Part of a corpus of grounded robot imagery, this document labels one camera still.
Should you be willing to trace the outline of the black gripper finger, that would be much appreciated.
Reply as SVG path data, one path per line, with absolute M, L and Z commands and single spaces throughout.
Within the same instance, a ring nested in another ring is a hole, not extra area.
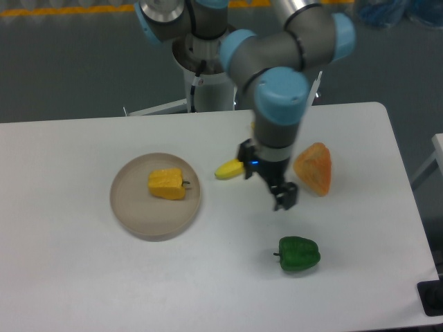
M 255 158 L 255 145 L 250 138 L 239 145 L 237 159 L 243 163 L 244 178 L 247 180 L 252 177 L 256 171 L 258 161 Z
M 275 199 L 274 211 L 289 210 L 297 203 L 298 186 L 293 182 L 273 185 L 270 187 L 270 191 Z

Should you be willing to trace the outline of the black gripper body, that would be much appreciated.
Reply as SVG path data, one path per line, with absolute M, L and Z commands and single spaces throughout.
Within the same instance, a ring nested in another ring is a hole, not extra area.
M 268 161 L 253 154 L 247 166 L 252 173 L 257 173 L 266 183 L 270 193 L 286 194 L 294 191 L 294 184 L 287 182 L 285 172 L 289 164 L 289 158 L 279 161 Z

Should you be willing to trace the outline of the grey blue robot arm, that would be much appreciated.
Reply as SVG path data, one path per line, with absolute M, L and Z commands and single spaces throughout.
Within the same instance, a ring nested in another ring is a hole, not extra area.
M 197 75 L 218 62 L 251 109 L 255 127 L 237 153 L 246 177 L 258 174 L 288 210 L 298 187 L 285 180 L 298 128 L 310 106 L 303 72 L 350 55 L 356 43 L 352 20 L 331 13 L 317 1 L 274 1 L 282 31 L 265 38 L 245 29 L 228 29 L 227 1 L 137 1 L 136 16 L 154 44 L 192 40 L 189 58 Z

